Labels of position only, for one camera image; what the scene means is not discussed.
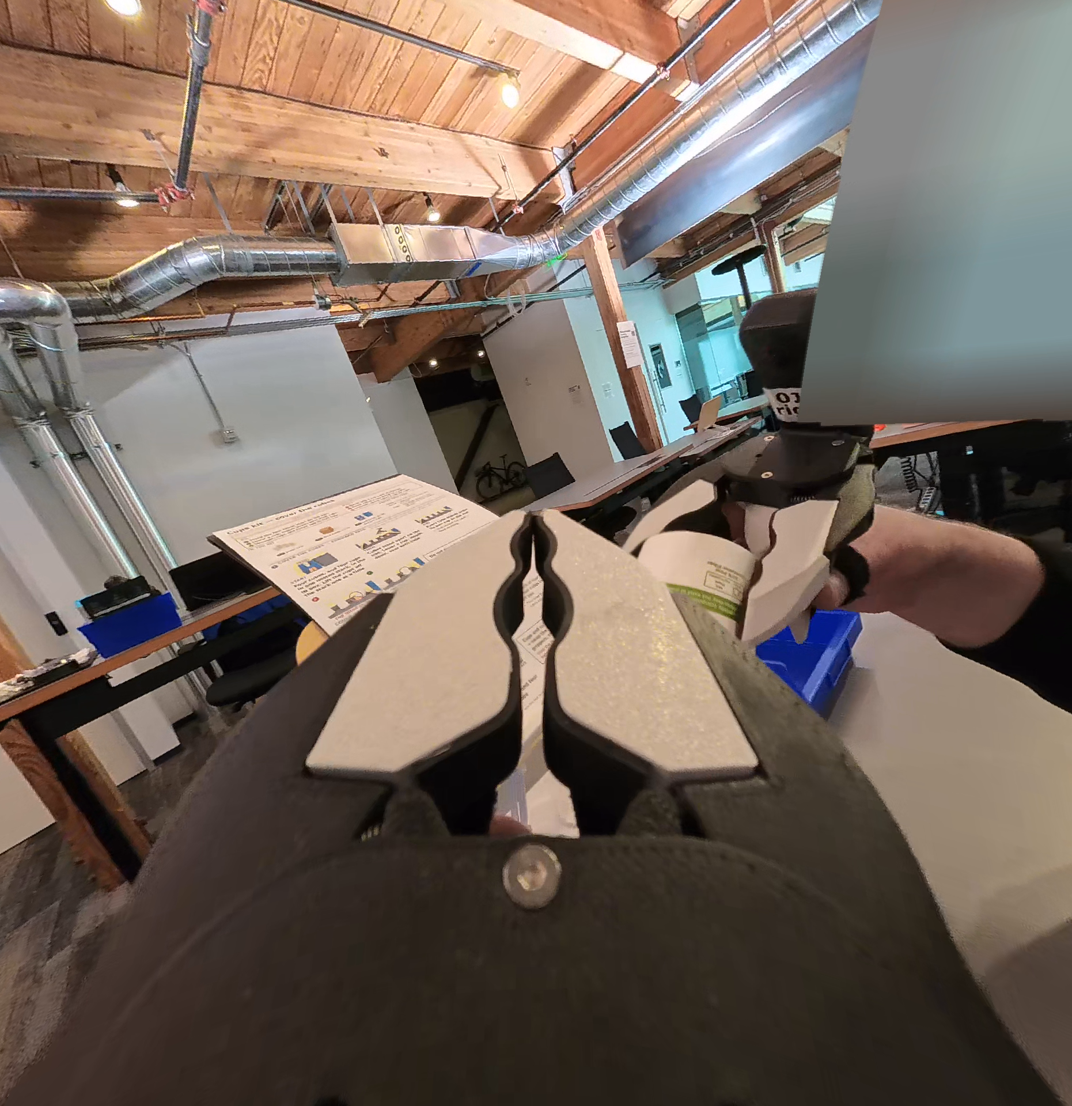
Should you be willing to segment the black bicycle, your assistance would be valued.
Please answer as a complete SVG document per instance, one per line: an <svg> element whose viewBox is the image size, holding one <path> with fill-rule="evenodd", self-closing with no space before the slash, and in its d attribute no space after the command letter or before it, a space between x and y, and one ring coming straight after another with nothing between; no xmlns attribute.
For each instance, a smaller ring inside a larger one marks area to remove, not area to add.
<svg viewBox="0 0 1072 1106"><path fill-rule="evenodd" d="M501 463L483 463L475 473L475 492L480 502L490 502L528 484L525 465L501 456Z"/></svg>

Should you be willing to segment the person's right hand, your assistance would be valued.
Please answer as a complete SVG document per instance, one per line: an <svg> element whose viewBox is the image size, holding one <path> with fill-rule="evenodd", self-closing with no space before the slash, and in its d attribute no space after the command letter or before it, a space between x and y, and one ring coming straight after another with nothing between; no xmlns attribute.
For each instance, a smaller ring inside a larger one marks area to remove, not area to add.
<svg viewBox="0 0 1072 1106"><path fill-rule="evenodd" d="M897 507L876 505L852 547L870 568L863 595L847 603L847 581L833 571L818 608L892 614L957 648L998 641L1044 584L1043 564L1026 543Z"/></svg>

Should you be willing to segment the blue plastic bin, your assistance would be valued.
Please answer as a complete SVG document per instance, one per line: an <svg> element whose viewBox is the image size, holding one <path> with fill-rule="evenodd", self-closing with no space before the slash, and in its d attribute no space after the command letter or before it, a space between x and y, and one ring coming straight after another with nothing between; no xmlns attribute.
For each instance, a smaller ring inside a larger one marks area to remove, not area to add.
<svg viewBox="0 0 1072 1106"><path fill-rule="evenodd" d="M758 659L821 717L828 718L853 668L853 646L862 632L858 613L813 612L805 640L787 628L756 647Z"/></svg>
<svg viewBox="0 0 1072 1106"><path fill-rule="evenodd" d="M174 596L162 593L93 618L79 626L79 634L101 658L112 658L181 626Z"/></svg>

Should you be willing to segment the blue jacket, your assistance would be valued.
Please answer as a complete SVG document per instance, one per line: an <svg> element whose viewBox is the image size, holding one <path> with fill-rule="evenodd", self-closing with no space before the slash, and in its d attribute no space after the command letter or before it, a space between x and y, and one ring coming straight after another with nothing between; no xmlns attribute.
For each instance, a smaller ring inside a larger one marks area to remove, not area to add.
<svg viewBox="0 0 1072 1106"><path fill-rule="evenodd" d="M293 601L279 595L274 599L256 604L204 629L202 639L216 641L226 635L238 634L254 623L259 623L268 632L274 632L275 635L283 637L288 635L290 641L294 643L301 630L308 626L308 617Z"/></svg>

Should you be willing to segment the black office chair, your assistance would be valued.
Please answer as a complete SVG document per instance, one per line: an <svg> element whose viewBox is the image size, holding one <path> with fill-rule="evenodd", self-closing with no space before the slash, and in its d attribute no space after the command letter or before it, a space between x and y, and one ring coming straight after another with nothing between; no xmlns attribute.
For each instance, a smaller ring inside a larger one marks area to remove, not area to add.
<svg viewBox="0 0 1072 1106"><path fill-rule="evenodd" d="M211 684L206 690L207 703L214 708L238 709L262 698L296 667L300 636L301 633L292 643L288 635L275 635L254 623L238 634L207 641L227 645L226 651L214 660L217 675L209 670Z"/></svg>

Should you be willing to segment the black monitor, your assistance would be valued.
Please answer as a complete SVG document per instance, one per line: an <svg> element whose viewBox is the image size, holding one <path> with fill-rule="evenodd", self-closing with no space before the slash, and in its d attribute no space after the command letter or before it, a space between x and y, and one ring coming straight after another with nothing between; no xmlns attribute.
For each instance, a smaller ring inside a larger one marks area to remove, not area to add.
<svg viewBox="0 0 1072 1106"><path fill-rule="evenodd" d="M190 614L269 586L252 568L221 550L170 568L169 576Z"/></svg>

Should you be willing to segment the wooden post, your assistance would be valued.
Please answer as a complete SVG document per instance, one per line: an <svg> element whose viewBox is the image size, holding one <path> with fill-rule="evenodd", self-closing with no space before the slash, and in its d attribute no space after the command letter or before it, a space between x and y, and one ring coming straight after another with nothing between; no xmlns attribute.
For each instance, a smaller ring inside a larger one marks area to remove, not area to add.
<svg viewBox="0 0 1072 1106"><path fill-rule="evenodd" d="M113 891L137 877L149 834L79 731L40 744L19 721L7 721L0 747L100 887Z"/></svg>
<svg viewBox="0 0 1072 1106"><path fill-rule="evenodd" d="M647 452L655 452L664 445L660 424L656 418L643 368L631 362L626 354L624 337L634 326L626 314L605 231L599 228L590 233L581 243L581 252L629 420L641 446Z"/></svg>

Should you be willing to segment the rectangular metal duct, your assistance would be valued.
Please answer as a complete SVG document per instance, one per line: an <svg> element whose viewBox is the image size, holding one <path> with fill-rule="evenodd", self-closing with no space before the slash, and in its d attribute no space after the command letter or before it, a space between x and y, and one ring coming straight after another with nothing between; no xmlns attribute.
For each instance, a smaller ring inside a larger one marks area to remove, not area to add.
<svg viewBox="0 0 1072 1106"><path fill-rule="evenodd" d="M341 286L467 279L539 267L556 255L547 236L473 227L335 225L329 234Z"/></svg>

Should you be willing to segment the silver air duct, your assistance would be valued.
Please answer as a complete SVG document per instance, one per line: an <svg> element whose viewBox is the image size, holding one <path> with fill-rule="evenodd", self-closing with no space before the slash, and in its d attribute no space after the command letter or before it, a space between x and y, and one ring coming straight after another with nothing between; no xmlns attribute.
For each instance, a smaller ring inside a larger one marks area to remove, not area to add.
<svg viewBox="0 0 1072 1106"><path fill-rule="evenodd" d="M0 328L58 328L136 319L222 280L335 275L335 243L267 234L208 234L171 243L118 273L50 285L0 280Z"/></svg>
<svg viewBox="0 0 1072 1106"><path fill-rule="evenodd" d="M586 185L565 213L547 229L525 236L519 267L535 267L580 246L858 35L880 15L881 7L880 1L798 2L774 30L710 77L693 102Z"/></svg>

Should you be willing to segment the brown top table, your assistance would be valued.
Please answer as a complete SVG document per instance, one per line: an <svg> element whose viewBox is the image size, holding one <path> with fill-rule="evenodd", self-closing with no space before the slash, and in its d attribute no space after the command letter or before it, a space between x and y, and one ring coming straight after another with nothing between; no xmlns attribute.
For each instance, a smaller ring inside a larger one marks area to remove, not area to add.
<svg viewBox="0 0 1072 1106"><path fill-rule="evenodd" d="M698 434L684 435L660 450L637 459L608 465L599 474L564 486L554 493L537 499L524 510L539 512L554 509L561 512L586 512L621 493L627 493L632 498L631 489L639 487L653 474L660 474L679 459L701 457L724 444L733 441L738 435L757 426L762 416L762 408L745 411L739 418L730 416Z"/></svg>

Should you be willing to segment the white paper cup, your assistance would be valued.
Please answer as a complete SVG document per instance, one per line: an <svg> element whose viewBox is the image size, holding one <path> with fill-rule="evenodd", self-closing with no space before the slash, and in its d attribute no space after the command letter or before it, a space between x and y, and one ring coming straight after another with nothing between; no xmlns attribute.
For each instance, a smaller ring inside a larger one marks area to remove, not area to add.
<svg viewBox="0 0 1072 1106"><path fill-rule="evenodd" d="M637 559L674 595L693 599L739 637L759 566L747 547L715 534L667 531L646 539Z"/></svg>

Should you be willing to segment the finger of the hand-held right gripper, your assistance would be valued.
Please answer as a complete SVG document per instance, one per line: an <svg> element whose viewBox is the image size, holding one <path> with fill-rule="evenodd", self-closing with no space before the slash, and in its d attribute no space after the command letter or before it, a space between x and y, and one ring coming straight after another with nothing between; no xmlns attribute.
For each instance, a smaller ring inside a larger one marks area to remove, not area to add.
<svg viewBox="0 0 1072 1106"><path fill-rule="evenodd" d="M627 533L622 544L624 553L637 553L649 538L670 529L680 518L712 505L716 500L717 490L712 481L695 480L680 490L669 490Z"/></svg>
<svg viewBox="0 0 1072 1106"><path fill-rule="evenodd" d="M805 640L813 601L830 573L824 550L837 507L836 500L745 505L745 543L758 560L740 632L747 646L785 629Z"/></svg>

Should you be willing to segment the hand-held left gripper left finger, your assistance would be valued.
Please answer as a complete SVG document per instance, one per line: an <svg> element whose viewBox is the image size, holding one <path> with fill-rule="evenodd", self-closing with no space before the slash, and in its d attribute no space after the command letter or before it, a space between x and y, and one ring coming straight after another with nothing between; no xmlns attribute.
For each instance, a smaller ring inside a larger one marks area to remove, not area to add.
<svg viewBox="0 0 1072 1106"><path fill-rule="evenodd" d="M501 517L396 589L308 753L312 775L419 791L452 833L488 830L524 742L514 635L531 522Z"/></svg>

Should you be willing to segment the black ceiling pipe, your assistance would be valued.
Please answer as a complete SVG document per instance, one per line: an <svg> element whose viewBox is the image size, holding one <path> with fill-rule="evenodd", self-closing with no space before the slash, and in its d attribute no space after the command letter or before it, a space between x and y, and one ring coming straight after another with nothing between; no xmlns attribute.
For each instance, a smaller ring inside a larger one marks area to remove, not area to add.
<svg viewBox="0 0 1072 1106"><path fill-rule="evenodd" d="M188 176L192 168L200 98L202 97L206 69L211 59L214 24L222 13L223 2L221 1L195 1L192 13L187 18L188 67L179 150L171 176L171 197L175 199L181 199L188 195Z"/></svg>

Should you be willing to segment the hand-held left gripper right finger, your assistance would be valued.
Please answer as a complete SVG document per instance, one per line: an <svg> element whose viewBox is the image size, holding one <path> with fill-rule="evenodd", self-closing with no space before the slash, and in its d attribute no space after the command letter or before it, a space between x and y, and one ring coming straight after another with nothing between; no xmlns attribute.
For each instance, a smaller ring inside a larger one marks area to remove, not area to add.
<svg viewBox="0 0 1072 1106"><path fill-rule="evenodd" d="M620 830L645 791L754 778L759 759L672 592L556 511L532 517L552 635L543 750L583 836Z"/></svg>

